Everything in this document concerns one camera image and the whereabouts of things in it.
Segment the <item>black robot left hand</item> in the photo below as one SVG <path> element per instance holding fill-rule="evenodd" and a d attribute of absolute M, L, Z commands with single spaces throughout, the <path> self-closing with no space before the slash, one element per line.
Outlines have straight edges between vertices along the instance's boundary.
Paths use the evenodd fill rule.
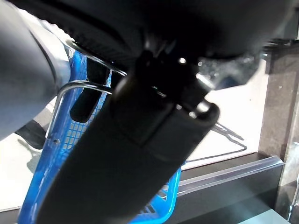
<path fill-rule="evenodd" d="M 126 224 L 212 129 L 296 0 L 15 0 L 123 76 L 62 164 L 44 154 L 21 224 Z"/>

